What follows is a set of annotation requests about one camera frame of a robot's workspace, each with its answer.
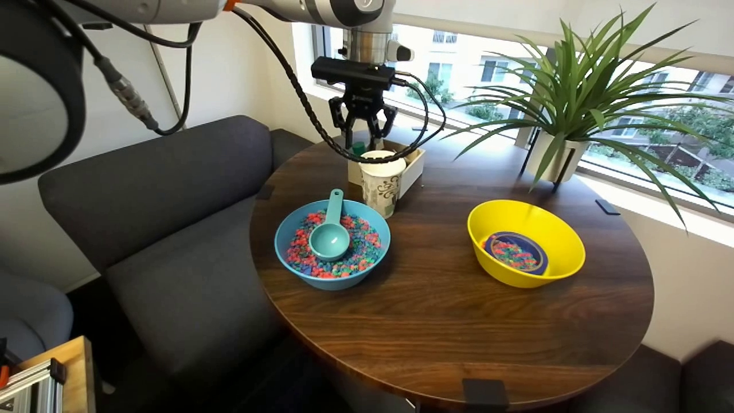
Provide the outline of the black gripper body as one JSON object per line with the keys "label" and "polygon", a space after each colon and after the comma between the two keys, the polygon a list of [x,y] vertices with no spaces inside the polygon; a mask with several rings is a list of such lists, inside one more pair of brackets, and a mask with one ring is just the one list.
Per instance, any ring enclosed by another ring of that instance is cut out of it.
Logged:
{"label": "black gripper body", "polygon": [[329,107],[335,127],[352,127],[355,119],[391,127],[398,116],[398,110],[384,100],[382,87],[348,85],[343,97],[329,100]]}

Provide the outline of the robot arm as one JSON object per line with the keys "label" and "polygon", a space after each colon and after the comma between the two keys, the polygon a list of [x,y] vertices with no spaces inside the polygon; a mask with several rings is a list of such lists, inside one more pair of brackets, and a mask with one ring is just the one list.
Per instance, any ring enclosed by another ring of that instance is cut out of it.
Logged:
{"label": "robot arm", "polygon": [[347,30],[352,64],[408,60],[392,35],[398,0],[2,0],[2,131],[0,182],[17,183],[62,162],[85,131],[82,52],[89,52],[121,105],[148,128],[157,121],[132,83],[82,32],[112,23],[149,36],[152,23],[199,23],[221,12],[238,14],[255,4],[289,23],[316,23]]}

